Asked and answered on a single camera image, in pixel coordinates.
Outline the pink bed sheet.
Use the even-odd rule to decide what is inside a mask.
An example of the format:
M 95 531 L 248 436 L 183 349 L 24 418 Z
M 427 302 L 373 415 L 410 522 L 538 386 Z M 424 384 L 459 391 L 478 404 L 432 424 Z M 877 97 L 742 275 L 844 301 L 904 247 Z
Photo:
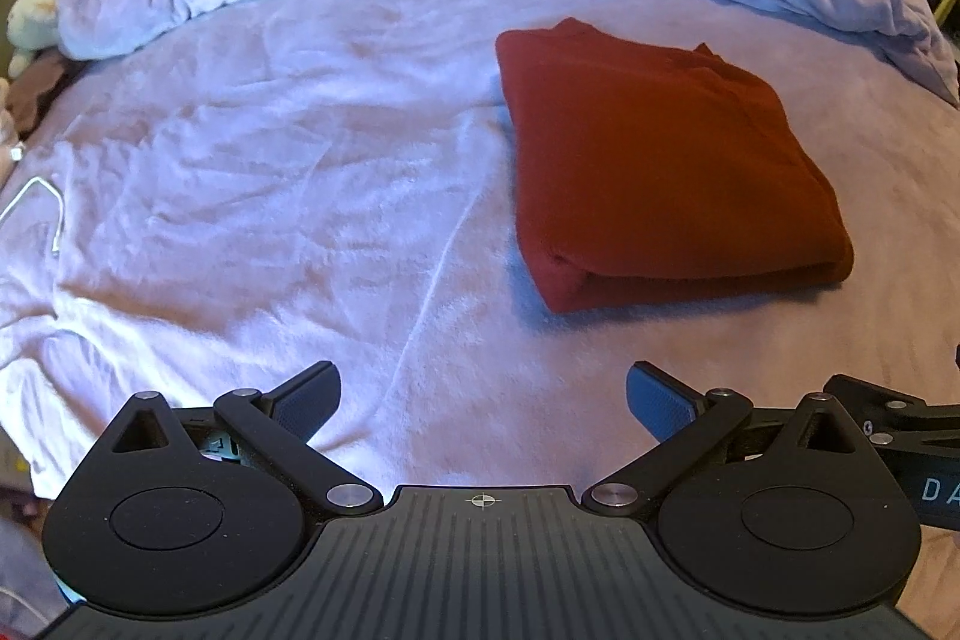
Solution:
M 578 19 L 708 46 L 832 184 L 846 280 L 556 314 L 519 250 L 498 35 Z M 958 406 L 958 110 L 861 35 L 724 0 L 249 0 L 86 64 L 2 191 L 2 424 L 55 502 L 135 393 L 208 408 L 328 360 L 309 445 L 381 492 L 223 609 L 71 601 L 55 638 L 921 638 L 952 530 L 893 603 L 770 617 L 583 495 L 656 439 L 647 360 L 793 409 L 849 375 Z

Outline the white plush toy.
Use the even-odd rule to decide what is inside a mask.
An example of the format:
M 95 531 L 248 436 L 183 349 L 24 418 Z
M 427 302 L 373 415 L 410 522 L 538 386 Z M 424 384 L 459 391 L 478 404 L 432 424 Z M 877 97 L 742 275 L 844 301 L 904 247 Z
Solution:
M 59 47 L 57 0 L 16 0 L 7 16 L 7 39 L 13 47 L 8 74 L 18 80 L 39 53 Z

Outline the red knit sweater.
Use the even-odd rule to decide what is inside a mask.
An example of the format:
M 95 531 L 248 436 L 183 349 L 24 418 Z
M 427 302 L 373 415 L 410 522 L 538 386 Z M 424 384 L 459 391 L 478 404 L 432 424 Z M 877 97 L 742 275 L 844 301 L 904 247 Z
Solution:
M 498 35 L 516 230 L 556 314 L 832 286 L 854 248 L 776 91 L 708 46 Z

